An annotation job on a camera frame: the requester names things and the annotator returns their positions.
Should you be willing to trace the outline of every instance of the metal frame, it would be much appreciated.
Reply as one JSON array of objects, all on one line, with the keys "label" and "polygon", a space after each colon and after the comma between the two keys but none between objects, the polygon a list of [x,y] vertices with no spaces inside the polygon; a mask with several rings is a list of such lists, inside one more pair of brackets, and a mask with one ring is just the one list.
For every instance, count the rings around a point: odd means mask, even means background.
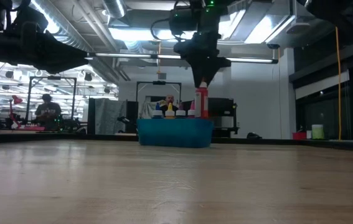
[{"label": "metal frame", "polygon": [[[153,85],[156,85],[155,84],[156,81],[154,82],[136,82],[136,102],[138,102],[138,96],[139,96],[139,84],[142,84],[142,83],[149,83],[149,84],[153,84]],[[179,101],[182,100],[182,83],[175,83],[175,82],[164,82],[165,85],[172,85],[172,84],[175,84],[175,85],[179,85]]]},{"label": "metal frame", "polygon": [[[46,78],[49,79],[50,77],[29,77],[29,86],[28,86],[28,99],[27,99],[27,111],[26,111],[26,118],[24,123],[28,123],[28,116],[29,116],[29,105],[30,105],[30,100],[31,100],[31,90],[32,87],[36,86],[37,84],[32,84],[33,79],[38,78],[40,80]],[[73,88],[73,95],[72,95],[72,111],[71,111],[71,119],[74,119],[74,107],[75,107],[75,93],[77,92],[77,78],[67,78],[67,77],[56,77],[65,80],[74,80],[74,88]]]}]

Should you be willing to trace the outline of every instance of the blue plastic basket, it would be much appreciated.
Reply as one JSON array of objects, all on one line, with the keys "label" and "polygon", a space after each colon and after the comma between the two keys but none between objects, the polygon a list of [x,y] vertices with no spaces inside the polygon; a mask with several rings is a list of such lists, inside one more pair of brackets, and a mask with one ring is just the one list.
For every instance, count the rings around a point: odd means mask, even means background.
[{"label": "blue plastic basket", "polygon": [[205,119],[139,119],[143,146],[209,147],[214,124]]}]

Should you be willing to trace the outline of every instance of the person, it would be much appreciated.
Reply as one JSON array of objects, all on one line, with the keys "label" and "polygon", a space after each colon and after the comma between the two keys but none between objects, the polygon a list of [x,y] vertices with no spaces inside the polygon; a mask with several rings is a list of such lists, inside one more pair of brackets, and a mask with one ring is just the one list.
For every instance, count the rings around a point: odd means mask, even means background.
[{"label": "person", "polygon": [[174,96],[173,95],[167,95],[166,97],[165,97],[165,104],[163,104],[161,107],[160,107],[160,109],[162,110],[162,113],[165,115],[165,111],[167,111],[168,110],[168,105],[169,105],[169,103],[172,103],[172,109],[173,109],[173,111],[177,111],[177,107],[175,106],[175,105],[173,105],[173,103],[174,103]]},{"label": "person", "polygon": [[57,129],[55,119],[62,112],[60,105],[52,102],[52,97],[49,94],[43,94],[42,99],[44,103],[39,105],[35,111],[37,121],[45,127],[46,131],[55,131]]}]

